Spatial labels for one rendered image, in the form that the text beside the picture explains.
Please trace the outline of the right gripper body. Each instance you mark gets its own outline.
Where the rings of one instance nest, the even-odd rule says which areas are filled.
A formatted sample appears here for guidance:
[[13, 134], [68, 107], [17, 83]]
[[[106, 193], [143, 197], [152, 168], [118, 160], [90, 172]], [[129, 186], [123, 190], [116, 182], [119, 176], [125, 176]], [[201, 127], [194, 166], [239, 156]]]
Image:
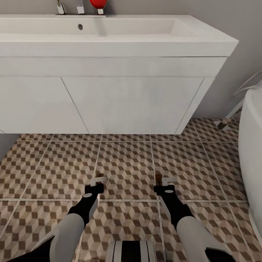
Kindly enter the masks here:
[[165, 188], [172, 189], [175, 192], [175, 187], [174, 185], [168, 185], [168, 186], [156, 186], [156, 194], [157, 195], [162, 195], [162, 192]]

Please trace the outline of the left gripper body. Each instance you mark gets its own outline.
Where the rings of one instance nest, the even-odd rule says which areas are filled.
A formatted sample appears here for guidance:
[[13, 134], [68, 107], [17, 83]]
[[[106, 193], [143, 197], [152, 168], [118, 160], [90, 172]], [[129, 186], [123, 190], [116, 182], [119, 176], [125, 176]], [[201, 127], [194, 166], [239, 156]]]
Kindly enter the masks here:
[[97, 195], [100, 193], [104, 193], [104, 184], [98, 183], [96, 186], [87, 185], [85, 186], [85, 193], [89, 190], [95, 190], [97, 192]]

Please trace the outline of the robot trunk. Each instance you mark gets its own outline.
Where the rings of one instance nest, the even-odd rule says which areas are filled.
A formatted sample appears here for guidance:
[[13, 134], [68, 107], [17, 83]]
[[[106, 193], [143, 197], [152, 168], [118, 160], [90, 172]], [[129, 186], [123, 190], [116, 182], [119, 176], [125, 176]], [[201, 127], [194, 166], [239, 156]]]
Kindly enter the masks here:
[[110, 241], [105, 262], [157, 262], [152, 241]]

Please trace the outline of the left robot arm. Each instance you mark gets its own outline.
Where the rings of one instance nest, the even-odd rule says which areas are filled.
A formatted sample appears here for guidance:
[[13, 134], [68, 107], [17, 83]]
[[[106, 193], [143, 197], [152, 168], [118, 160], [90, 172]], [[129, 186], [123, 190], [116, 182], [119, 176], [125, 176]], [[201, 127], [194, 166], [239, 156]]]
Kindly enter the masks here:
[[79, 239], [98, 206], [97, 195], [104, 193], [106, 177], [91, 178], [82, 200], [44, 237], [31, 252], [7, 262], [72, 262]]

